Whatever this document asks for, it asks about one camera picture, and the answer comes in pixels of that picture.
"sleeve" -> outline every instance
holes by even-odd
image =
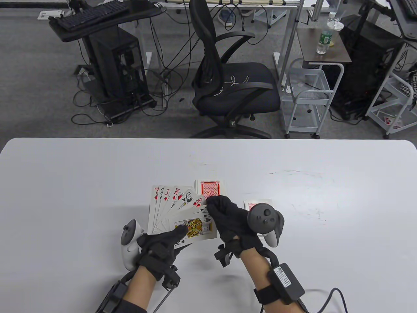
[[[130,303],[123,300],[117,306],[115,313],[147,313],[146,310],[137,306],[136,304]]]

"forearm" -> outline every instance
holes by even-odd
[[[248,270],[256,290],[261,290],[271,284],[266,276],[271,269],[271,265],[255,248],[243,251],[240,258]],[[285,305],[281,300],[264,305],[264,310],[266,313],[304,313],[298,304]]]
[[[155,284],[155,277],[145,267],[139,266],[123,299],[147,310]]]

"office chair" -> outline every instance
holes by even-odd
[[[200,115],[207,115],[217,124],[191,138],[245,135],[270,139],[270,134],[238,122],[243,116],[254,120],[254,114],[279,110],[281,102],[271,71],[261,63],[227,63],[231,55],[255,35],[235,31],[216,36],[206,0],[191,0],[190,16],[194,30],[204,44],[204,58],[192,83],[193,104]],[[216,42],[230,37],[241,38],[220,58]]]

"black glove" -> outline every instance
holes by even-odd
[[[251,248],[256,248],[259,251],[263,247],[258,235],[249,228],[248,211],[238,208],[225,196],[211,196],[206,199],[206,202],[207,211],[216,223],[220,238],[226,244],[237,235],[242,251]]]
[[[188,227],[180,225],[170,232],[158,235],[143,234],[137,239],[141,253],[136,259],[137,265],[145,266],[146,269],[159,281],[174,263],[178,253],[185,247],[174,250],[174,245],[184,238]]]

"vr controller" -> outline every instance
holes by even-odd
[[[139,245],[137,239],[142,236],[145,230],[139,225],[136,220],[131,220],[125,227],[123,227],[122,238],[120,244],[122,245],[122,259],[125,268],[128,271],[135,270],[135,258],[139,255]]]
[[[282,234],[284,217],[269,204],[258,203],[249,211],[248,225],[254,232],[262,234],[268,246],[275,248]]]

